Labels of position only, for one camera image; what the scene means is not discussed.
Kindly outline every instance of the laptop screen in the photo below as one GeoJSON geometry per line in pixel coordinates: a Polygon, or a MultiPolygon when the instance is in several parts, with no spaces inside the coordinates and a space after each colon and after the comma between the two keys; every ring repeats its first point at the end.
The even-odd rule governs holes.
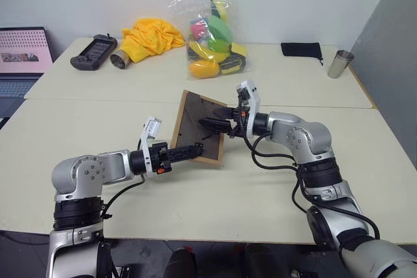
{"type": "Polygon", "coordinates": [[[0,75],[42,74],[51,64],[43,27],[0,28],[0,75]]]}

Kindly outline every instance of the black pouch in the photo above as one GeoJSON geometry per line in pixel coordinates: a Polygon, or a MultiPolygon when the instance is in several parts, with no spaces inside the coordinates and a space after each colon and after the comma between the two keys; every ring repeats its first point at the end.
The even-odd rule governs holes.
{"type": "Polygon", "coordinates": [[[286,57],[312,57],[318,59],[323,65],[323,56],[318,42],[283,42],[281,49],[286,57]]]}

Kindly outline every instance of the yellow cloth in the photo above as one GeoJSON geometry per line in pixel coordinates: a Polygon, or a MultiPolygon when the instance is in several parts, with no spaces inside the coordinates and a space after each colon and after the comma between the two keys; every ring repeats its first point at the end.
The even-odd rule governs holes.
{"type": "Polygon", "coordinates": [[[139,19],[133,29],[122,29],[123,43],[120,50],[138,63],[149,55],[160,55],[171,48],[185,45],[181,33],[161,19],[139,19]]]}

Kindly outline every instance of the laptop keyboard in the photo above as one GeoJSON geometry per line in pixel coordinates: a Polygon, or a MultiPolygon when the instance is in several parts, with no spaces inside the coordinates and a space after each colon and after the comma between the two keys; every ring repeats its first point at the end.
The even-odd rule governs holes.
{"type": "Polygon", "coordinates": [[[0,97],[23,98],[33,84],[34,81],[0,81],[0,97]]]}

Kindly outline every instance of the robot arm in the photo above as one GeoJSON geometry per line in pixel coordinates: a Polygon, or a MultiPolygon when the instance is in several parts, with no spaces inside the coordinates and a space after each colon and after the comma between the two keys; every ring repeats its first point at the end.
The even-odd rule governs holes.
{"type": "Polygon", "coordinates": [[[142,184],[144,174],[169,172],[171,163],[195,158],[203,152],[199,144],[174,149],[167,149],[167,143],[148,147],[147,139],[156,137],[160,124],[154,117],[148,119],[141,134],[141,150],[80,156],[64,160],[54,168],[55,222],[50,233],[47,278],[114,274],[110,248],[103,236],[103,219],[111,217],[105,214],[108,206],[100,198],[103,185],[132,180],[136,175],[141,176],[141,182],[135,185],[142,184]]]}
{"type": "Polygon", "coordinates": [[[313,205],[306,215],[315,243],[339,251],[355,277],[415,277],[417,258],[380,240],[375,224],[362,215],[349,184],[341,177],[326,126],[287,113],[259,113],[260,97],[252,81],[240,84],[237,92],[238,108],[221,109],[217,112],[221,119],[204,118],[199,122],[245,140],[270,133],[267,140],[291,151],[303,196],[313,205]],[[237,125],[232,128],[225,119],[233,119],[237,125]],[[375,238],[369,236],[367,223],[373,225],[375,238]]]}

